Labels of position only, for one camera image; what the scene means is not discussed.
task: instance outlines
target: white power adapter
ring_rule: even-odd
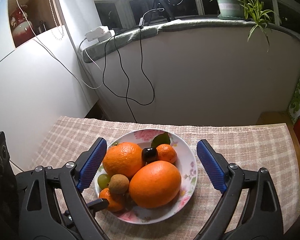
[[[98,39],[98,38],[104,36],[108,32],[109,32],[108,26],[100,26],[92,31],[89,31],[88,33],[86,33],[85,36],[88,41],[93,41],[95,39]]]
[[[98,38],[98,41],[99,41],[99,42],[106,41],[106,40],[108,40],[109,38],[113,37],[114,34],[115,34],[114,30],[109,30],[109,31],[107,31],[102,37],[99,37],[99,38]]]

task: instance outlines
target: green plant pot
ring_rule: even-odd
[[[220,16],[244,18],[244,10],[240,0],[217,0]]]

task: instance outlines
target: checkered tablecloth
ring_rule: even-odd
[[[266,167],[274,181],[282,209],[284,231],[296,220],[299,198],[299,171],[292,140],[285,124],[244,127],[195,127],[107,122],[95,119],[60,117],[41,144],[30,169],[37,165],[58,168],[76,160],[98,137],[108,144],[133,130],[159,128],[171,131],[196,153],[196,144],[207,139],[228,162],[243,169],[257,171]],[[112,240],[119,239],[189,239],[192,240],[207,221],[220,199],[199,159],[196,190],[187,205],[173,217],[152,225],[132,225],[118,220],[107,211],[97,213],[96,220]],[[228,231],[235,228],[241,215],[247,190],[243,190]],[[60,198],[61,209],[65,203]],[[84,190],[87,202],[97,198],[94,183]]]

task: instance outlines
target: blue gripper pad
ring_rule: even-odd
[[[219,155],[212,149],[206,140],[201,140],[198,142],[197,155],[199,160],[206,170],[213,187],[223,194],[227,189],[227,185],[225,183],[225,171],[218,164],[213,154]]]
[[[103,158],[107,152],[107,142],[103,138],[98,138],[91,148],[83,152],[76,160],[76,173],[79,174],[77,189],[82,192],[90,187],[95,174],[97,173]]]

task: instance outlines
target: fruit bowl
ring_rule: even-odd
[[[197,163],[194,154],[188,144],[178,135],[160,129],[142,129],[127,133],[108,146],[108,149],[118,143],[132,142],[138,144],[142,149],[151,146],[152,140],[159,134],[167,132],[170,137],[170,145],[177,153],[175,166],[181,174],[181,187],[178,195],[168,204],[146,209],[135,205],[129,205],[120,212],[112,213],[118,219],[131,224],[153,224],[163,221],[179,212],[191,198],[197,184]],[[106,173],[103,165],[98,169],[94,178],[95,191],[99,196],[101,191],[97,178],[100,174]]]

